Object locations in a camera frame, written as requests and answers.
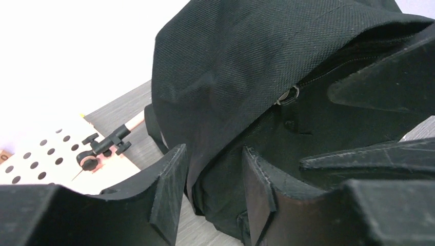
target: black strap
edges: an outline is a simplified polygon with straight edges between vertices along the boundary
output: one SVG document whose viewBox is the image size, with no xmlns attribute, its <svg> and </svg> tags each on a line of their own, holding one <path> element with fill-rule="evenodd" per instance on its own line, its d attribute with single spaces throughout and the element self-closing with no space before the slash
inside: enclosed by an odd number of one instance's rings
<svg viewBox="0 0 435 246">
<path fill-rule="evenodd" d="M 298 96 L 299 88 L 292 87 L 287 98 L 281 101 L 281 116 L 284 127 L 293 133 L 299 133 Z"/>
<path fill-rule="evenodd" d="M 244 211 L 237 216 L 237 225 L 239 226 L 241 233 L 240 241 L 242 241 L 243 245 L 245 246 L 251 246 L 251 233 L 248 221 L 248 211 Z"/>
<path fill-rule="evenodd" d="M 157 118 L 154 114 L 152 104 L 145 107 L 144 114 L 148 135 L 152 138 L 152 140 L 154 140 L 154 142 L 157 144 L 157 147 L 163 154 L 168 153 L 169 150 L 163 143 L 162 133 L 160 131 L 159 123 L 157 123 Z"/>
</svg>

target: wooden pegboard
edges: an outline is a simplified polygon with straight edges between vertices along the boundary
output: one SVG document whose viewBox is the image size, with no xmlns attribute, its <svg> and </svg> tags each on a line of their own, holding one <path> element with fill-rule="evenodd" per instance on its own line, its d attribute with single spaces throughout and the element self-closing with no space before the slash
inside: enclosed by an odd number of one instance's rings
<svg viewBox="0 0 435 246">
<path fill-rule="evenodd" d="M 15 153 L 0 165 L 0 185 L 56 183 L 83 194 L 98 194 L 139 172 L 123 154 L 99 156 L 103 167 L 96 172 L 82 171 L 76 162 L 78 153 L 90 150 L 81 142 L 97 130 L 83 118 L 69 120 L 62 128 L 54 129 L 29 148 Z"/>
</svg>

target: gray wooden surface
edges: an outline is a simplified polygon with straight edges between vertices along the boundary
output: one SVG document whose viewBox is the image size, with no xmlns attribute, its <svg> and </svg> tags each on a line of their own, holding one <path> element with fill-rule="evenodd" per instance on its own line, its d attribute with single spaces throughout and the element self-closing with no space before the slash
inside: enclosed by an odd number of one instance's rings
<svg viewBox="0 0 435 246">
<path fill-rule="evenodd" d="M 121 96 L 113 102 L 87 115 L 91 122 L 103 135 L 110 134 L 119 125 L 125 123 L 151 103 L 151 83 L 146 82 L 138 88 Z M 427 138 L 435 136 L 435 117 L 431 117 L 406 134 L 405 139 Z M 140 169 L 144 169 L 161 158 L 161 153 L 148 136 L 144 124 L 135 129 L 127 138 L 132 147 L 125 155 Z M 198 245 L 242 245 L 240 241 L 218 232 L 203 217 L 195 216 L 190 203 L 184 197 L 181 208 L 178 246 Z"/>
</svg>

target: white background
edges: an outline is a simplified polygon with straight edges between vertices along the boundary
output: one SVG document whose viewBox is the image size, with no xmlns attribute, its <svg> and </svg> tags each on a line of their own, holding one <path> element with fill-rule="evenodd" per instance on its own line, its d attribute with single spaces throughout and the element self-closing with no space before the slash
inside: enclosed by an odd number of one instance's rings
<svg viewBox="0 0 435 246">
<path fill-rule="evenodd" d="M 433 0 L 397 0 L 435 18 Z M 154 38 L 188 0 L 0 0 L 0 149 L 151 78 Z"/>
</svg>

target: black fabric bag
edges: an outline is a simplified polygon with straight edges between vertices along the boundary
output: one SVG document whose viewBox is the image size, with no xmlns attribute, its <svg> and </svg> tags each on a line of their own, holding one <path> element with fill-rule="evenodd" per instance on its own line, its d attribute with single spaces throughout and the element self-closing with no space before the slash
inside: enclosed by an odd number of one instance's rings
<svg viewBox="0 0 435 246">
<path fill-rule="evenodd" d="M 301 158 L 400 140 L 427 116 L 327 89 L 431 23 L 394 0 L 192 0 L 156 37 L 148 133 L 187 145 L 196 214 L 249 245 L 242 147 L 304 181 Z"/>
</svg>

